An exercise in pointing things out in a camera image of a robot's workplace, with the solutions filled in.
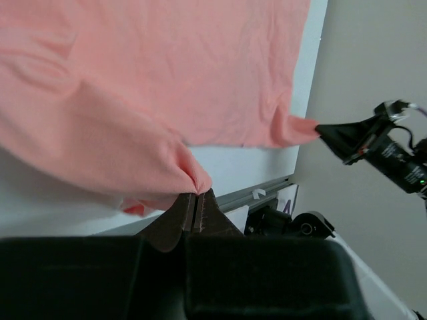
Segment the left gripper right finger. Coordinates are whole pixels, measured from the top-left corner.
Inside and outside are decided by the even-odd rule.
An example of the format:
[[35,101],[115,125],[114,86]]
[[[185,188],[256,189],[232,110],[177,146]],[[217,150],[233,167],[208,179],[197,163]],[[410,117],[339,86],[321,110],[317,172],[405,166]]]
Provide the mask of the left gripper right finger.
[[220,210],[213,189],[195,196],[191,233],[203,236],[243,236]]

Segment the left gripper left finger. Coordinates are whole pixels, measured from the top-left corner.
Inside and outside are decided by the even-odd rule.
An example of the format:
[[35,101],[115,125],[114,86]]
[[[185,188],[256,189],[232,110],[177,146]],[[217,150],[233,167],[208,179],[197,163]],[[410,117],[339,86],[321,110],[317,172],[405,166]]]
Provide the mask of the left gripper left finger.
[[195,205],[195,194],[184,193],[179,195],[167,211],[137,233],[137,236],[143,237],[155,250],[161,253],[173,251],[181,236],[192,229]]

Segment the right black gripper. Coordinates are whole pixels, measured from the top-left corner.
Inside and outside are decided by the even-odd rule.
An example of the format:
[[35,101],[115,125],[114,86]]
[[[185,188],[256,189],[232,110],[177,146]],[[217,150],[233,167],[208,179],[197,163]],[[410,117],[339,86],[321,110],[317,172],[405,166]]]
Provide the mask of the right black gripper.
[[315,131],[343,164],[352,165],[372,153],[385,136],[406,119],[410,103],[386,101],[374,109],[374,116],[360,122],[317,125]]

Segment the pink t shirt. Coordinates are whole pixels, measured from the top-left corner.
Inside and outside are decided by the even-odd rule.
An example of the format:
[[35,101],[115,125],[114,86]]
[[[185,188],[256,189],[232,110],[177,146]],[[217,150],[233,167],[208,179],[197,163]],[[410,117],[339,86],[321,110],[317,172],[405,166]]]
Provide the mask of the pink t shirt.
[[285,148],[308,1],[2,1],[1,146],[62,181],[166,210],[211,178],[192,146]]

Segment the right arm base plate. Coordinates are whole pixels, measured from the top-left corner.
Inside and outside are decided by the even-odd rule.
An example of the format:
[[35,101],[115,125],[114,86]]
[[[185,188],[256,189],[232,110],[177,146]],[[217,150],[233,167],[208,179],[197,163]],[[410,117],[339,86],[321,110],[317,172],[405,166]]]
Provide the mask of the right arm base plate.
[[327,239],[335,237],[334,226],[317,211],[307,211],[293,217],[288,201],[283,211],[277,210],[278,200],[271,199],[250,207],[244,235],[280,236]]

